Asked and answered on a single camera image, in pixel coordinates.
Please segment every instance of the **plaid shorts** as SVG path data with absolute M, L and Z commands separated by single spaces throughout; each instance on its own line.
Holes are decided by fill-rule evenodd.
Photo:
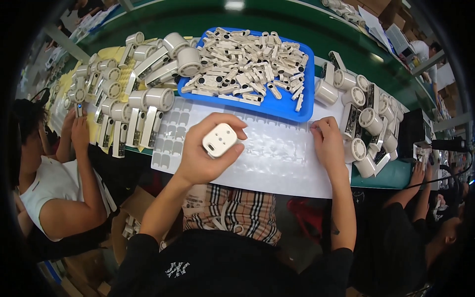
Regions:
M 183 202 L 183 229 L 228 230 L 275 246 L 281 235 L 275 207 L 273 194 L 196 185 Z

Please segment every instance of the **finger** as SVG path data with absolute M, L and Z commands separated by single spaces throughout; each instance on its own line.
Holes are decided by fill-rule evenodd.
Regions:
M 319 120 L 317 124 L 320 130 L 322 131 L 322 135 L 324 138 L 330 136 L 332 129 L 330 128 L 330 125 L 328 125 L 326 121 L 322 119 L 322 120 Z
M 225 171 L 229 166 L 231 166 L 238 157 L 244 151 L 243 144 L 235 144 L 227 152 L 224 153 L 221 157 L 212 160 L 214 166 L 216 166 L 220 171 Z

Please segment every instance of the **red stool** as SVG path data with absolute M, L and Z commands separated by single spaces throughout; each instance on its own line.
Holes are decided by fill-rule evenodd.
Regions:
M 316 244 L 320 244 L 323 209 L 306 205 L 308 200 L 309 198 L 292 198 L 287 202 L 287 209 L 297 217 L 297 221 L 305 236 L 313 240 Z M 317 229 L 319 234 L 317 236 L 311 235 L 305 223 Z

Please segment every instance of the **black cable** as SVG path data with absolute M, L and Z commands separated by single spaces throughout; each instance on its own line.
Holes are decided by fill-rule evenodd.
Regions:
M 459 176 L 459 175 L 462 175 L 464 174 L 465 172 L 467 172 L 471 167 L 472 167 L 472 163 L 473 163 L 473 159 L 470 161 L 470 165 L 467 167 L 467 169 L 457 173 L 457 174 L 454 174 L 454 175 L 450 175 L 448 177 L 443 177 L 443 178 L 439 178 L 439 179 L 436 179 L 436 180 L 433 180 L 433 181 L 429 181 L 429 182 L 422 182 L 422 183 L 418 183 L 418 184 L 415 184 L 413 186 L 410 186 L 410 187 L 406 187 L 404 189 L 410 189 L 410 188 L 414 188 L 414 187 L 419 187 L 421 185 L 424 185 L 424 184 L 428 184 L 428 183 L 432 183 L 432 182 L 439 182 L 439 181 L 444 181 L 444 180 L 448 180 L 449 178 L 453 178 L 453 177 L 456 177 L 456 176 Z

